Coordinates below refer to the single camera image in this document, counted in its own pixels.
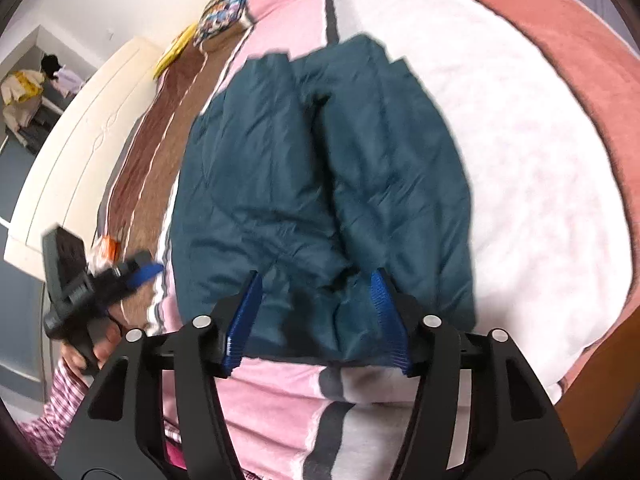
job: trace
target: jacket sleeve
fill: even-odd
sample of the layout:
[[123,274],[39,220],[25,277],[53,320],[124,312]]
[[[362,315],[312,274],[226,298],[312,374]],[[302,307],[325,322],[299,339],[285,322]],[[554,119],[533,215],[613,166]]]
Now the jacket sleeve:
[[44,414],[31,422],[18,424],[33,450],[50,466],[56,461],[66,430],[86,391],[86,385],[60,359]]

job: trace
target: colorful pillow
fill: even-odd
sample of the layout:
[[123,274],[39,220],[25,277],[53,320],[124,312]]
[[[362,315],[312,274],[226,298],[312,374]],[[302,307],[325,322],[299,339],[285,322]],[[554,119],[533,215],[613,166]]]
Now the colorful pillow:
[[180,56],[184,48],[191,41],[191,38],[193,38],[196,27],[198,27],[198,24],[192,23],[171,42],[171,45],[169,45],[167,50],[162,54],[162,57],[158,60],[158,64],[154,69],[154,79],[158,79],[162,75],[162,72],[178,59],[178,56]]
[[198,23],[194,46],[199,47],[203,41],[231,27],[242,17],[245,7],[246,0],[211,0]]

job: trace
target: black gripper frame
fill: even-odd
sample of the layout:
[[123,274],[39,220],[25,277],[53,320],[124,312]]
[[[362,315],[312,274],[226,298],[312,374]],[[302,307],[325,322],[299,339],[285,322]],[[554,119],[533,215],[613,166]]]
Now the black gripper frame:
[[[251,277],[245,283],[246,290]],[[568,480],[577,470],[556,411],[504,331],[428,326],[415,298],[388,290],[409,327],[420,376],[414,410],[391,480]],[[224,338],[243,291],[221,300],[211,323],[179,332],[129,336],[98,375],[68,430],[55,471],[63,480],[242,480],[213,378],[226,378]],[[447,469],[460,370],[472,370],[466,457]],[[164,452],[161,371],[175,371],[187,470]]]
[[[423,317],[379,269],[407,329],[420,376],[414,410],[390,480],[568,480],[577,471],[564,427],[544,388],[509,335],[459,332]],[[460,370],[472,371],[465,461],[447,469],[458,408]]]

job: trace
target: human hand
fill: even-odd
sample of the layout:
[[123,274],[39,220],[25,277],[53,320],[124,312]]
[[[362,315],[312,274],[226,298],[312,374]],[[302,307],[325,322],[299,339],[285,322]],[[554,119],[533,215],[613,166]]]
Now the human hand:
[[[99,368],[102,368],[105,362],[107,362],[120,342],[120,339],[120,329],[113,321],[110,321],[105,331],[105,337],[94,345],[94,354],[98,359]],[[62,343],[60,353],[70,370],[82,380],[82,382],[87,384],[86,377],[82,374],[82,371],[86,368],[86,361],[80,352],[65,341]]]

